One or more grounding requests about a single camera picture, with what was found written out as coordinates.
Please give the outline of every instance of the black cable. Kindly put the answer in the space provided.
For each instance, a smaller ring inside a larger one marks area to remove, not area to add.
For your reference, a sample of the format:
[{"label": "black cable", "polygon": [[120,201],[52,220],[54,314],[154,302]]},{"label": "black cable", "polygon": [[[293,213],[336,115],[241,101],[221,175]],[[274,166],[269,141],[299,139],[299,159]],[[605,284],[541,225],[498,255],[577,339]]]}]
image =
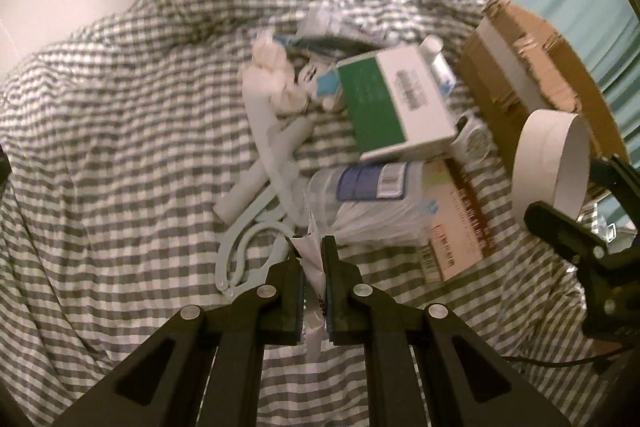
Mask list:
[{"label": "black cable", "polygon": [[525,357],[503,357],[508,362],[522,362],[530,363],[531,365],[541,365],[542,367],[572,367],[572,365],[581,365],[583,363],[597,362],[598,360],[606,360],[609,357],[626,353],[631,350],[632,346],[623,346],[603,355],[596,355],[595,357],[587,357],[586,359],[567,360],[565,362],[546,362],[545,360],[526,359]]}]

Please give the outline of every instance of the bed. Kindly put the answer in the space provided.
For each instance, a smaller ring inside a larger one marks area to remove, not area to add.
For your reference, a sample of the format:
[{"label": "bed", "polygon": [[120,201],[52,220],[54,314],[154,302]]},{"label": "bed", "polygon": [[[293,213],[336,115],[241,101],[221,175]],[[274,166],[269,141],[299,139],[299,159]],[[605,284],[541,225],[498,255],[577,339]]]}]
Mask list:
[{"label": "bed", "polygon": [[[0,140],[12,174],[0,201],[0,378],[37,426],[186,304],[225,304],[214,283],[224,225],[214,198],[257,159],[238,68],[260,29],[295,31],[316,0],[137,0],[12,70]],[[488,0],[326,0],[353,24],[406,42],[439,35],[455,63]],[[458,86],[452,108],[474,108]],[[344,114],[311,111],[303,172],[357,159]],[[502,355],[587,356],[574,273],[519,229],[495,148],[466,174],[496,242],[490,258],[426,283],[417,251],[342,248],[365,282],[416,307],[452,307]],[[273,236],[257,238],[257,267]],[[520,372],[582,425],[606,389],[589,365]],[[258,425],[368,425],[364,353],[267,349]]]}]

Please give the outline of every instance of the white tape roll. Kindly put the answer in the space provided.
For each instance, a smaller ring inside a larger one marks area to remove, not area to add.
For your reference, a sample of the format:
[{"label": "white tape roll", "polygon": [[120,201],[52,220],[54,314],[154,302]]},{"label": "white tape roll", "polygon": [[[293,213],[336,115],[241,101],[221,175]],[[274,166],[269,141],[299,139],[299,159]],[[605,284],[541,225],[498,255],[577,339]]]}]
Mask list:
[{"label": "white tape roll", "polygon": [[513,216],[525,227],[531,203],[577,219],[589,182],[589,131],[577,114],[539,109],[527,119],[513,163]]}]

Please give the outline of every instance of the cardboard box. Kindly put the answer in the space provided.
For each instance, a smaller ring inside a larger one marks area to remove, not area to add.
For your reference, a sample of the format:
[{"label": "cardboard box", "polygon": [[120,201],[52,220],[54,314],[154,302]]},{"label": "cardboard box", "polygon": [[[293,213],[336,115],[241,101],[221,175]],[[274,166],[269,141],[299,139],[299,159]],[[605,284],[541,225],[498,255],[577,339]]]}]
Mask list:
[{"label": "cardboard box", "polygon": [[446,153],[456,130],[417,46],[402,45],[337,64],[360,161],[427,160]]},{"label": "cardboard box", "polygon": [[431,214],[430,243],[420,260],[427,282],[450,279],[494,253],[476,193],[453,160],[425,163],[422,190]]},{"label": "cardboard box", "polygon": [[[628,161],[618,126],[580,58],[553,26],[509,0],[491,0],[467,39],[460,78],[478,103],[511,174],[520,132],[536,109],[580,112],[590,125],[591,154]],[[591,197],[597,190],[591,187]]]}]

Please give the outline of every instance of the metal screw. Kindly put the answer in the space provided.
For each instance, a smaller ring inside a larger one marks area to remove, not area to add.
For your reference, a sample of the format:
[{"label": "metal screw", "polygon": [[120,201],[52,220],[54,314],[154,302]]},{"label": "metal screw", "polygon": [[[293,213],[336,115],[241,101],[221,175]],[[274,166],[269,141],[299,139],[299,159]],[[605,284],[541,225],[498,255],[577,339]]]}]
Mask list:
[{"label": "metal screw", "polygon": [[442,304],[432,304],[429,306],[429,314],[434,319],[443,319],[449,314],[449,310]]},{"label": "metal screw", "polygon": [[369,297],[373,293],[373,288],[368,284],[360,283],[353,287],[353,292],[358,297]]},{"label": "metal screw", "polygon": [[607,299],[604,302],[604,312],[607,315],[613,315],[615,311],[616,311],[616,302],[613,299]]},{"label": "metal screw", "polygon": [[270,284],[263,284],[256,290],[258,297],[262,297],[263,299],[269,299],[276,295],[276,288],[271,286]]},{"label": "metal screw", "polygon": [[200,308],[198,308],[195,304],[187,304],[180,310],[180,317],[184,318],[184,320],[186,321],[197,319],[198,315],[200,315]]}]

